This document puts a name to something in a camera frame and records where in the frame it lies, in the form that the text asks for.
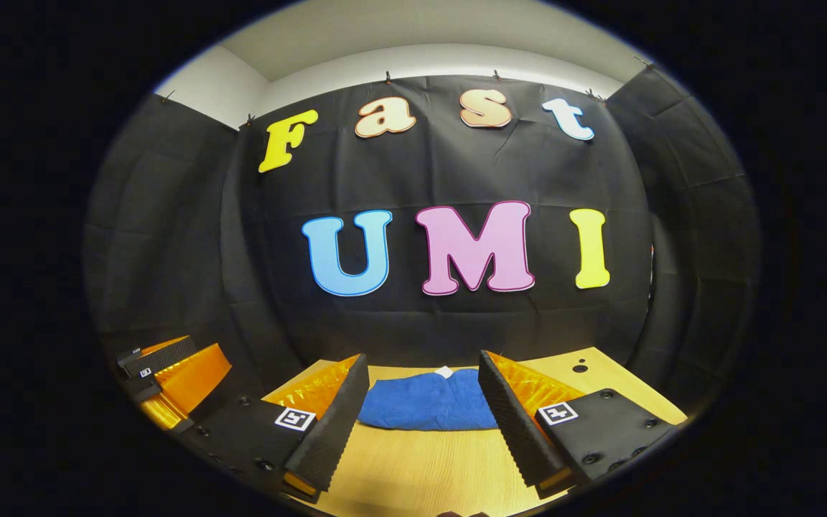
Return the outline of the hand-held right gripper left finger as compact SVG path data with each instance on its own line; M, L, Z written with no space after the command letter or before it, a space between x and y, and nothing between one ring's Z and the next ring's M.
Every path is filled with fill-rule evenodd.
M198 419L182 442L266 496L316 503L330 488L368 389L368 358L354 355L266 397L237 396Z

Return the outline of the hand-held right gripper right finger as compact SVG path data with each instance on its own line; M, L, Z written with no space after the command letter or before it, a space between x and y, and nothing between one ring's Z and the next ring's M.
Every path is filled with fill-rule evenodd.
M687 420L600 350L526 361L483 350L478 382L522 479L541 498L611 481Z

